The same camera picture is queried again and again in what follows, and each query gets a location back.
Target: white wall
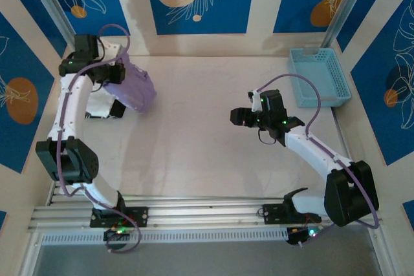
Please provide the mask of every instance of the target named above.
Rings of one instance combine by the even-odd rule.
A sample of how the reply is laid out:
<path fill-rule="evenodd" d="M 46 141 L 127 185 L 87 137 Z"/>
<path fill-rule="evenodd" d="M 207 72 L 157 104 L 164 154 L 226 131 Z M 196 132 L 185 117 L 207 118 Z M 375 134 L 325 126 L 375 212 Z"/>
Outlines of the white wall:
<path fill-rule="evenodd" d="M 178 36 L 157 35 L 149 0 L 120 2 L 133 40 L 130 55 L 286 56 L 292 47 L 318 47 L 324 37 L 324 33 L 273 34 L 281 0 L 252 0 L 246 34 Z"/>
<path fill-rule="evenodd" d="M 60 59 L 21 2 L 0 0 L 0 8 L 44 66 L 57 77 Z M 44 139 L 50 129 L 59 90 L 54 87 L 50 94 L 34 141 Z M 45 203 L 51 181 L 34 152 L 34 143 L 23 172 L 18 174 L 0 165 L 0 179 L 0 210 L 7 211 L 0 235 L 0 275 L 11 276 L 18 269 L 27 244 L 26 231 L 33 207 Z"/>
<path fill-rule="evenodd" d="M 349 46 L 339 57 L 353 98 L 338 109 L 341 128 L 354 159 L 364 159 L 373 171 L 383 228 L 391 238 L 404 275 L 414 272 L 414 232 L 402 203 L 414 199 L 414 153 L 386 166 L 350 71 L 402 0 L 376 0 Z"/>

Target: orange circle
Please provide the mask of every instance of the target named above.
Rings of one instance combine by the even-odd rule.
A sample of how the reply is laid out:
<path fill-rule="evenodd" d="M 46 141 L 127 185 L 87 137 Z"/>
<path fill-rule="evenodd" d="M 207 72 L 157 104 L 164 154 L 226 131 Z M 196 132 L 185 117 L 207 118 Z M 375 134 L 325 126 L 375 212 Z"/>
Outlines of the orange circle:
<path fill-rule="evenodd" d="M 398 102 L 398 94 L 396 90 L 389 89 L 384 94 L 384 102 L 390 108 L 394 107 Z"/>
<path fill-rule="evenodd" d="M 26 78 L 14 78 L 6 87 L 7 111 L 18 124 L 28 125 L 36 117 L 39 106 L 38 92 Z"/>
<path fill-rule="evenodd" d="M 329 26 L 341 1 L 342 0 L 323 0 L 318 3 L 310 14 L 312 25 L 316 27 Z"/>
<path fill-rule="evenodd" d="M 71 12 L 73 16 L 77 17 L 78 19 L 83 19 L 86 17 L 86 10 L 81 6 L 73 6 L 71 8 Z"/>
<path fill-rule="evenodd" d="M 199 15 L 199 14 L 195 14 L 195 15 L 193 16 L 193 21 L 195 21 L 195 22 L 199 22 L 199 21 L 201 21 L 201 15 Z"/>

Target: wire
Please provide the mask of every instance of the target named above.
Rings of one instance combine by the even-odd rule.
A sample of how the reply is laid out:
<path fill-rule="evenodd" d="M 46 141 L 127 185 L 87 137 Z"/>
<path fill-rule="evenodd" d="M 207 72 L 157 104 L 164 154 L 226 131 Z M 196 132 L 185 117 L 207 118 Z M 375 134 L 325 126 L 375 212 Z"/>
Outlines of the wire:
<path fill-rule="evenodd" d="M 127 215 L 125 215 L 124 213 L 121 213 L 120 211 L 118 211 L 118 210 L 116 210 L 116 209 L 113 209 L 112 207 L 110 207 L 110 206 L 108 206 L 108 205 L 106 205 L 106 204 L 104 204 L 104 203 L 102 203 L 102 202 L 99 202 L 99 201 L 97 201 L 97 199 L 95 199 L 89 192 L 88 192 L 88 190 L 83 186 L 83 184 L 80 186 L 80 187 L 77 187 L 72 193 L 69 193 L 68 192 L 68 190 L 67 190 L 67 188 L 66 188 L 66 184 L 65 184 L 65 179 L 64 179 L 64 177 L 63 177 L 63 171 L 62 171 L 62 164 L 61 164 L 61 146 L 62 146 L 62 134 L 63 134 L 63 131 L 64 131 L 64 129 L 63 129 L 63 126 L 64 126 L 64 124 L 65 124 L 65 113 L 66 113 L 66 108 L 67 108 L 67 104 L 68 104 L 68 100 L 69 100 L 69 96 L 71 95 L 71 92 L 72 92 L 72 88 L 73 88 L 73 86 L 74 86 L 74 84 L 76 83 L 76 80 L 84 73 L 84 72 L 86 72 L 86 71 L 88 71 L 88 70 L 90 70 L 90 69 L 92 69 L 92 68 L 95 68 L 95 67 L 98 67 L 98 66 L 101 66 L 101 65 L 105 65 L 105 64 L 109 64 L 109 63 L 111 63 L 111 62 L 113 62 L 113 61 L 118 61 L 120 58 L 122 58 L 122 57 L 124 57 L 126 54 L 127 54 L 127 51 L 128 51 L 128 49 L 129 49 L 129 46 L 130 46 L 130 44 L 131 44 L 131 39 L 130 39 L 130 37 L 129 37 L 129 34 L 128 34 L 128 32 L 127 32 L 127 30 L 126 29 L 124 29 L 123 27 L 121 27 L 121 26 L 119 26 L 119 25 L 116 25 L 116 24 L 108 24 L 108 25 L 105 25 L 104 27 L 102 27 L 101 29 L 100 29 L 100 31 L 99 31 L 99 34 L 98 34 L 98 37 L 100 37 L 101 36 L 101 34 L 102 34 L 102 32 L 105 30 L 105 29 L 107 29 L 107 28 L 109 28 L 109 27 L 115 27 L 115 28 L 118 28 L 118 29 L 120 29 L 122 32 L 124 32 L 124 34 L 126 35 L 126 37 L 127 37 L 127 45 L 126 45 L 126 47 L 125 47 L 125 49 L 122 51 L 122 53 L 120 53 L 118 56 L 116 56 L 115 58 L 112 58 L 112 59 L 108 59 L 108 60 L 106 60 L 106 61 L 99 61 L 99 62 L 97 62 L 97 63 L 93 63 L 93 64 L 90 64 L 90 65 L 87 65 L 86 67 L 84 67 L 84 68 L 82 68 L 81 70 L 79 70 L 76 74 L 75 74 L 75 76 L 73 77 L 73 79 L 72 79 L 72 81 L 69 83 L 69 86 L 68 86 L 68 90 L 67 90 L 67 92 L 65 93 L 65 97 L 63 98 L 63 103 L 62 103 L 62 109 L 61 109 L 61 114 L 60 114 L 60 120 L 59 120 L 59 127 L 60 127 L 60 130 L 58 131 L 58 141 L 57 141 L 57 144 L 56 144 L 56 166 L 57 166 L 57 169 L 58 169 L 58 176 L 59 176 L 59 183 L 60 183 L 60 186 L 61 186 L 61 188 L 62 188 L 62 190 L 63 190 L 63 193 L 64 193 L 64 195 L 65 196 L 67 196 L 67 197 L 72 197 L 72 196 L 74 196 L 78 191 L 80 191 L 80 190 L 84 190 L 84 193 L 85 193 L 85 196 L 92 202 L 92 203 L 94 203 L 94 204 L 96 204 L 97 206 L 100 206 L 100 207 L 102 207 L 102 208 L 105 208 L 105 209 L 107 209 L 107 210 L 109 210 L 109 211 L 112 211 L 113 213 L 116 213 L 117 215 L 119 215 L 119 216 L 121 216 L 121 217 L 123 217 L 124 219 L 126 219 L 126 220 L 128 220 L 132 225 L 133 225 L 133 227 L 136 229 L 136 231 L 138 232 L 138 241 L 136 242 L 136 244 L 133 246 L 133 247 L 131 247 L 131 248 L 129 248 L 129 249 L 126 249 L 126 250 L 114 250 L 114 249 L 111 249 L 110 247 L 109 247 L 109 240 L 106 242 L 106 247 L 108 248 L 108 251 L 110 251 L 111 253 L 129 253 L 129 252 L 131 252 L 131 251 L 133 251 L 136 247 L 138 247 L 138 245 L 139 245 L 139 243 L 140 243 L 140 241 L 141 241 L 141 238 L 142 238 L 142 234 L 141 234 L 141 231 L 140 231 L 140 229 L 139 229 L 139 227 L 138 227 L 138 225 L 136 224 L 136 222 L 133 220 L 133 219 L 131 219 L 131 218 L 129 218 Z"/>
<path fill-rule="evenodd" d="M 306 228 L 306 225 L 309 223 L 309 219 L 310 219 L 310 216 L 308 214 L 306 214 L 306 222 L 303 225 L 304 228 Z"/>
<path fill-rule="evenodd" d="M 98 92 L 102 88 L 103 85 L 104 83 L 101 83 L 101 85 L 96 90 L 93 90 L 91 93 Z"/>
<path fill-rule="evenodd" d="M 261 136 L 260 136 L 260 132 L 261 132 L 262 130 L 261 129 L 259 129 L 258 131 L 257 131 L 257 135 L 259 136 L 259 140 L 260 140 L 260 142 L 261 143 L 263 143 L 263 144 L 265 144 L 265 145 L 274 145 L 275 143 L 276 143 L 276 139 L 274 140 L 274 142 L 264 142 L 264 141 L 262 141 L 262 139 L 261 139 Z"/>
<path fill-rule="evenodd" d="M 366 200 L 366 202 L 368 204 L 368 207 L 369 207 L 369 210 L 372 213 L 373 218 L 374 218 L 374 225 L 368 224 L 368 223 L 366 223 L 364 221 L 361 221 L 361 220 L 357 220 L 357 223 L 360 223 L 360 224 L 362 224 L 364 226 L 367 226 L 367 227 L 369 227 L 371 229 L 378 229 L 378 227 L 380 226 L 379 219 L 378 219 L 378 215 L 377 215 L 377 213 L 375 211 L 375 207 L 374 207 L 371 199 L 369 198 L 367 192 L 365 191 L 365 189 L 362 186 L 362 184 L 360 183 L 360 181 L 357 179 L 357 177 L 354 175 L 354 173 L 341 160 L 335 160 L 335 155 L 333 153 L 331 153 L 330 150 L 328 150 L 326 147 L 324 147 L 322 144 L 320 144 L 314 138 L 312 138 L 311 136 L 309 136 L 309 127 L 312 125 L 312 123 L 314 122 L 314 120 L 318 117 L 319 112 L 321 110 L 321 96 L 320 96 L 317 88 L 315 87 L 315 85 L 309 79 L 307 79 L 306 77 L 301 76 L 299 74 L 281 74 L 280 76 L 277 76 L 277 77 L 271 79 L 264 86 L 258 88 L 257 89 L 257 92 L 261 92 L 265 87 L 269 86 L 271 83 L 273 83 L 276 80 L 278 80 L 280 78 L 283 78 L 283 77 L 296 77 L 296 78 L 302 79 L 302 80 L 306 81 L 312 87 L 312 89 L 315 91 L 316 97 L 318 99 L 318 108 L 316 109 L 315 115 L 310 119 L 310 121 L 306 125 L 306 128 L 305 128 L 306 137 L 314 145 L 316 145 L 317 147 L 319 147 L 319 149 L 321 149 L 323 152 L 325 152 L 327 155 L 329 155 L 334 160 L 334 162 L 338 163 L 339 166 L 341 166 L 343 169 L 345 169 L 345 171 L 347 172 L 347 174 L 352 178 L 352 180 L 354 181 L 355 185 L 358 187 L 358 189 L 360 190 L 362 196 Z"/>
<path fill-rule="evenodd" d="M 256 216 L 260 217 L 260 218 L 264 218 L 265 217 L 265 213 L 263 210 L 263 207 L 260 207 L 257 211 L 256 211 Z"/>

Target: white table surface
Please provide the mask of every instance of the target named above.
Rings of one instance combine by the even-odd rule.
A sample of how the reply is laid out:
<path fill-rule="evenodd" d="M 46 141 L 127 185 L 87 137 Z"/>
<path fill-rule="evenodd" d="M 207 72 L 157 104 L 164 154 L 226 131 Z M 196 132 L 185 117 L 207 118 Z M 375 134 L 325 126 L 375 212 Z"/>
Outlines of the white table surface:
<path fill-rule="evenodd" d="M 264 145 L 257 129 L 237 127 L 230 111 L 251 107 L 247 92 L 287 72 L 287 58 L 132 57 L 149 72 L 158 96 L 142 115 L 86 120 L 84 138 L 100 173 L 128 195 L 283 196 L 299 187 L 323 187 L 299 156 L 280 144 Z M 290 78 L 279 89 L 288 115 L 307 123 L 315 109 L 296 106 Z M 311 131 L 343 148 L 330 109 Z"/>

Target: gray floor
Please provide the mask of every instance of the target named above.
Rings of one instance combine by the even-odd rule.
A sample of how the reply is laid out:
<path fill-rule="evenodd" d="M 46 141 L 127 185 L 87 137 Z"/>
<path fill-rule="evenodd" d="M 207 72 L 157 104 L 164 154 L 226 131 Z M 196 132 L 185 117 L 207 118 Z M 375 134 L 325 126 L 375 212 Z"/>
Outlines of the gray floor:
<path fill-rule="evenodd" d="M 302 249 L 286 242 L 142 244 L 127 255 L 104 246 L 43 246 L 38 276 L 381 275 L 362 226 L 334 228 Z"/>

